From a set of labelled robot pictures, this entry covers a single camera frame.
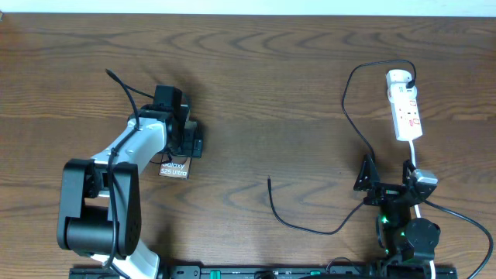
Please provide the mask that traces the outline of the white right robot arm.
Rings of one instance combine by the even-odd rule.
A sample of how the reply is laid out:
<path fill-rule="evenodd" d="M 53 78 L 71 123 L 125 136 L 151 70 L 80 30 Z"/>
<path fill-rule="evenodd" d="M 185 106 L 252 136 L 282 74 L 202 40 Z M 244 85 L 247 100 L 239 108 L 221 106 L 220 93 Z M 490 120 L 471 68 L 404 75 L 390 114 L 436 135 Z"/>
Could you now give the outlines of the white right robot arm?
<path fill-rule="evenodd" d="M 353 189 L 365 191 L 363 203 L 377 206 L 377 228 L 381 247 L 387 251 L 379 266 L 384 273 L 389 266 L 422 266 L 435 258 L 440 228 L 422 217 L 413 218 L 411 208 L 434 192 L 438 178 L 418 169 L 410 160 L 403 163 L 402 183 L 382 182 L 370 154 L 363 157 Z"/>

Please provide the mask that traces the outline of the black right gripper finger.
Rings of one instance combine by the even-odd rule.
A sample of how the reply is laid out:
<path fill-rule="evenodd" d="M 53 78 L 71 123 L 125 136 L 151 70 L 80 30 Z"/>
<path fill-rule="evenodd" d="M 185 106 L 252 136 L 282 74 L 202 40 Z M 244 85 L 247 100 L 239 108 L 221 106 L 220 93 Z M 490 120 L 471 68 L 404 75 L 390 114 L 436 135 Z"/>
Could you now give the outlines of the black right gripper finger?
<path fill-rule="evenodd" d="M 353 190 L 371 191 L 380 181 L 381 179 L 372 156 L 370 154 L 366 154 L 363 157 L 363 163 L 361 164 Z"/>
<path fill-rule="evenodd" d="M 416 181 L 416 167 L 410 160 L 405 160 L 402 167 L 402 184 L 408 186 Z"/>

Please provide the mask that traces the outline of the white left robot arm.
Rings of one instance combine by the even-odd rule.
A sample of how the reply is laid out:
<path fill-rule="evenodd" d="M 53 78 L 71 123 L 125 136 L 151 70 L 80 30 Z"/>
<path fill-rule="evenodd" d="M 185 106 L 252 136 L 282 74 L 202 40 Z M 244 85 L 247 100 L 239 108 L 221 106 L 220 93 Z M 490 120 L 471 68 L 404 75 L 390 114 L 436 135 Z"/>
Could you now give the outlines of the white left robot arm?
<path fill-rule="evenodd" d="M 168 278 L 169 267 L 141 240 L 140 174 L 153 157 L 200 157 L 198 124 L 188 105 L 148 105 L 92 158 L 63 169 L 57 222 L 61 249 L 98 261 L 73 267 L 71 278 Z"/>

